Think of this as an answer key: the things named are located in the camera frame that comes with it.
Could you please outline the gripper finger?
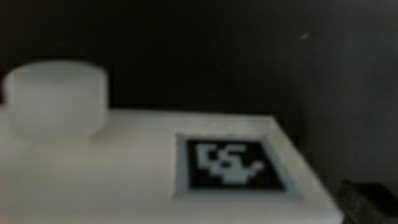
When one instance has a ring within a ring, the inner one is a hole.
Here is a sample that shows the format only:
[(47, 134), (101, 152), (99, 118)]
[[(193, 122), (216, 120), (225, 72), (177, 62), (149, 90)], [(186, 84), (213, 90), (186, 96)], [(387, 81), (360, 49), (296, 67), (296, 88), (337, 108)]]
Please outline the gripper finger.
[(341, 182), (337, 204), (341, 224), (398, 224), (398, 196), (378, 182)]

